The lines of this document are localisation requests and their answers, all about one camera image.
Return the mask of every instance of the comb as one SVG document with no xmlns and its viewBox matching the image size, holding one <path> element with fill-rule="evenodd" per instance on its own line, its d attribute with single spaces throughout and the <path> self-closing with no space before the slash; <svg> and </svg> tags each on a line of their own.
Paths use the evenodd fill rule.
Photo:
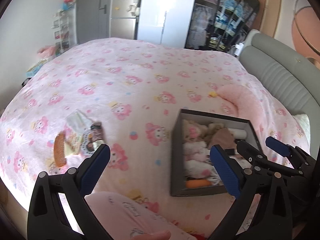
<svg viewBox="0 0 320 240">
<path fill-rule="evenodd" d="M 59 133 L 54 140 L 53 157 L 58 168 L 66 165 L 67 161 L 64 155 L 64 133 Z"/>
</svg>

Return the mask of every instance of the gray upholstered headboard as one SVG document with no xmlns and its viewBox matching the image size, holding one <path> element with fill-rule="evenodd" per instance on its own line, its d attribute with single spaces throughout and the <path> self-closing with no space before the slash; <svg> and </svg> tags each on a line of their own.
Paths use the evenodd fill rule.
<svg viewBox="0 0 320 240">
<path fill-rule="evenodd" d="M 310 153 L 320 144 L 320 70 L 287 45 L 252 30 L 239 60 L 292 114 L 310 119 Z"/>
</svg>

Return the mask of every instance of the open storage box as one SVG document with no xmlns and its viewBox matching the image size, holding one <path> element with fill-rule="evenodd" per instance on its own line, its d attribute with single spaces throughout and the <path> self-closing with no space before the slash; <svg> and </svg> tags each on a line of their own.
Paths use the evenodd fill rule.
<svg viewBox="0 0 320 240">
<path fill-rule="evenodd" d="M 193 120 L 199 124 L 223 123 L 227 128 L 242 129 L 247 132 L 246 142 L 262 152 L 259 140 L 249 120 L 221 114 L 181 109 L 172 132 L 171 152 L 171 196 L 202 196 L 227 192 L 223 185 L 199 188 L 186 188 L 184 171 L 182 120 Z"/>
</svg>

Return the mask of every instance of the pink plush neck pillow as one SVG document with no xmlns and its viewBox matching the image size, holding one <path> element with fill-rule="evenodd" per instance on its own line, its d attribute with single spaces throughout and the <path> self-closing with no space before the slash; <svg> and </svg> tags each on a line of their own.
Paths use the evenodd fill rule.
<svg viewBox="0 0 320 240">
<path fill-rule="evenodd" d="M 225 85 L 217 90 L 223 99 L 233 103 L 238 108 L 239 118 L 250 120 L 253 128 L 259 131 L 265 113 L 257 97 L 246 87 L 240 85 Z"/>
</svg>

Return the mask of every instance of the blue rubber fingertip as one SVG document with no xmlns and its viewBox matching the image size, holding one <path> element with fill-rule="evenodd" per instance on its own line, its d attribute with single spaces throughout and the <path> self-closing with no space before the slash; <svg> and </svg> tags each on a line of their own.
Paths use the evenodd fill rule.
<svg viewBox="0 0 320 240">
<path fill-rule="evenodd" d="M 80 195 L 90 195 L 110 160 L 110 148 L 104 147 L 81 178 Z"/>
<path fill-rule="evenodd" d="M 210 160 L 218 172 L 228 193 L 232 196 L 235 196 L 237 199 L 240 196 L 239 179 L 215 146 L 211 147 Z"/>
<path fill-rule="evenodd" d="M 268 146 L 271 150 L 274 150 L 276 153 L 279 153 L 282 157 L 287 157 L 290 155 L 288 146 L 271 136 L 267 137 L 266 146 Z"/>
</svg>

